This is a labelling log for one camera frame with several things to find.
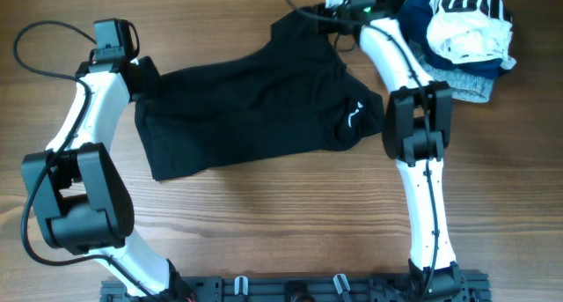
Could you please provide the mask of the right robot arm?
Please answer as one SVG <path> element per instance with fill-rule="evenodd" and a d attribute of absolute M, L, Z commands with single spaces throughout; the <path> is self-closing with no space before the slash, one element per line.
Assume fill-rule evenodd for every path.
<path fill-rule="evenodd" d="M 325 0 L 318 15 L 352 34 L 390 93 L 382 139 L 406 193 L 411 249 L 405 274 L 374 275 L 373 301 L 466 301 L 469 290 L 450 243 L 442 189 L 450 140 L 448 86 L 422 69 L 399 22 L 378 0 Z"/>

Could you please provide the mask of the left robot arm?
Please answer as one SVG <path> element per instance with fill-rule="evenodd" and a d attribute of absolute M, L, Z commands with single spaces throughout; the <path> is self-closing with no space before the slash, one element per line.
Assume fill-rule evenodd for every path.
<path fill-rule="evenodd" d="M 96 47 L 66 77 L 77 92 L 65 122 L 43 152 L 26 155 L 21 165 L 28 193 L 23 248 L 52 267 L 97 261 L 123 282 L 131 300 L 177 301 L 181 279 L 135 230 L 132 199 L 109 155 L 121 114 L 143 79 L 138 33 L 117 18 L 96 21 L 94 32 Z"/>

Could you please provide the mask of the black t-shirt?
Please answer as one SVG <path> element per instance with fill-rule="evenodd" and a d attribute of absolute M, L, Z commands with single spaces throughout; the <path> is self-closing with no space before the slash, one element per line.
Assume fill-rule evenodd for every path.
<path fill-rule="evenodd" d="M 160 74 L 146 85 L 135 125 L 154 180 L 316 150 L 345 151 L 383 127 L 382 97 L 348 73 L 328 37 L 291 12 L 258 51 Z"/>

